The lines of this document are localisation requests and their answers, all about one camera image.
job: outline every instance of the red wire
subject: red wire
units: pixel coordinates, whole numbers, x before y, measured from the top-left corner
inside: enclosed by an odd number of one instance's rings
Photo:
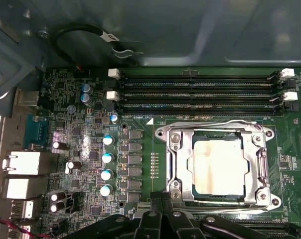
[[[36,235],[36,234],[31,233],[31,232],[28,232],[27,230],[18,227],[17,225],[13,224],[10,221],[5,221],[5,220],[0,219],[0,224],[7,225],[11,229],[17,229],[21,233],[28,234],[32,238],[52,238],[52,235],[48,235],[48,234],[39,234],[39,235]]]

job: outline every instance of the capacitor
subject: capacitor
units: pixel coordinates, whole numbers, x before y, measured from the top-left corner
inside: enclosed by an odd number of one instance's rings
[[[107,135],[103,138],[103,144],[105,144],[106,146],[110,146],[113,143],[115,143],[115,139],[112,136]]]
[[[119,116],[117,114],[112,114],[110,116],[110,119],[111,119],[112,123],[118,123],[120,121],[120,118],[119,118]]]
[[[84,93],[81,95],[81,102],[86,106],[89,106],[92,103],[92,97],[90,97],[89,94]]]
[[[92,94],[93,89],[92,89],[92,87],[89,84],[84,84],[82,86],[82,92],[90,95],[90,94]]]
[[[54,193],[51,195],[51,200],[53,202],[60,201],[66,198],[66,194],[64,192]]]
[[[107,181],[107,180],[110,180],[113,177],[113,175],[114,175],[113,171],[111,169],[107,169],[101,173],[101,178],[104,181]]]
[[[53,148],[55,148],[55,149],[62,149],[62,150],[67,150],[67,149],[68,149],[66,143],[57,142],[57,141],[54,142],[52,146],[53,146]]]
[[[104,163],[111,163],[114,161],[114,155],[111,153],[105,153],[102,155],[102,161]]]
[[[113,191],[113,187],[110,184],[106,184],[100,189],[100,193],[103,197],[109,196]]]
[[[73,114],[76,111],[76,107],[74,105],[69,105],[66,110],[68,113]]]
[[[50,207],[50,211],[53,213],[56,213],[64,208],[65,208],[64,202],[60,201],[60,202],[57,202],[56,204],[52,204]]]
[[[69,169],[77,169],[82,167],[82,163],[80,161],[72,161],[66,163]]]

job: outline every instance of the microchip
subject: microchip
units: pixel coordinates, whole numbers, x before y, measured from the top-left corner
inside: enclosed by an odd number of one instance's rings
[[[102,123],[102,119],[101,118],[95,118],[94,123]]]
[[[127,202],[128,203],[139,203],[141,198],[141,194],[137,192],[128,193]]]
[[[75,127],[72,130],[73,136],[80,136],[81,135],[81,128]]]
[[[119,187],[120,188],[127,188],[127,182],[120,182]]]
[[[92,216],[99,216],[102,212],[101,207],[91,207],[91,215]]]
[[[123,134],[121,135],[121,139],[123,139],[123,140],[128,140],[128,139],[130,139],[130,135],[127,134],[127,133],[123,133]]]
[[[280,162],[279,163],[281,168],[289,168],[289,163],[288,162]]]
[[[298,112],[299,111],[299,103],[298,102],[285,102],[285,107],[288,112]]]
[[[89,152],[89,159],[97,159],[97,151],[90,151]]]
[[[80,185],[80,181],[77,180],[77,179],[74,179],[71,181],[71,187],[74,187],[74,188],[78,188]]]
[[[111,121],[111,120],[110,120],[110,117],[108,117],[108,116],[102,118],[102,124],[103,124],[103,125],[109,125],[109,124],[110,124],[110,121]]]
[[[119,201],[126,201],[127,200],[127,194],[120,194],[119,195]]]
[[[101,103],[96,103],[95,105],[94,105],[94,109],[95,110],[101,110],[102,109],[102,104]]]
[[[128,175],[128,171],[127,171],[127,169],[120,169],[119,174],[121,176],[127,176]]]
[[[58,83],[56,83],[55,88],[56,89],[63,89],[64,88],[64,82],[58,82]]]
[[[80,151],[73,151],[73,156],[74,157],[80,156]]]
[[[56,129],[64,129],[65,122],[64,121],[57,121],[56,122]]]
[[[128,163],[129,159],[127,157],[120,156],[119,157],[119,162],[120,163]]]
[[[128,145],[121,145],[120,151],[121,151],[121,152],[128,152],[128,151],[129,151]]]
[[[142,187],[141,180],[137,179],[130,179],[128,183],[128,189],[129,190],[139,190]]]
[[[129,161],[130,164],[140,164],[142,163],[142,156],[141,155],[129,155]]]
[[[140,130],[132,130],[130,131],[130,139],[142,139],[143,132]]]
[[[137,168],[137,167],[129,168],[128,176],[137,177],[137,176],[141,176],[141,174],[142,174],[142,169],[141,168]]]
[[[130,152],[141,152],[142,144],[141,143],[130,143],[129,144],[129,151]]]

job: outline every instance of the blue capacitor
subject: blue capacitor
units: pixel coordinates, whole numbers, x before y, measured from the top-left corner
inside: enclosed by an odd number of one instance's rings
[[[86,106],[89,106],[92,103],[92,97],[90,97],[89,94],[84,93],[81,95],[81,102]]]
[[[92,94],[93,89],[92,89],[92,87],[89,84],[84,84],[82,86],[82,92],[90,95],[90,94]]]

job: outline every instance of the black cable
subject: black cable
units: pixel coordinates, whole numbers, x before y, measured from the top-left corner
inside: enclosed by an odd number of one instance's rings
[[[67,61],[71,65],[77,66],[78,64],[72,59],[72,57],[67,54],[65,51],[63,51],[57,44],[57,40],[60,36],[72,32],[72,31],[87,31],[90,33],[93,33],[95,35],[98,35],[99,37],[103,35],[103,30],[99,29],[98,27],[91,26],[88,24],[76,24],[72,23],[69,25],[62,26],[58,29],[56,29],[53,33],[51,33],[50,37],[50,44],[53,48],[53,50],[56,52],[56,54],[61,57],[63,60]],[[124,51],[125,49],[121,46],[121,44],[118,41],[111,41],[108,43],[112,48],[114,48],[116,51]],[[133,61],[132,59],[125,59],[126,62],[130,66],[138,66],[138,63]]]

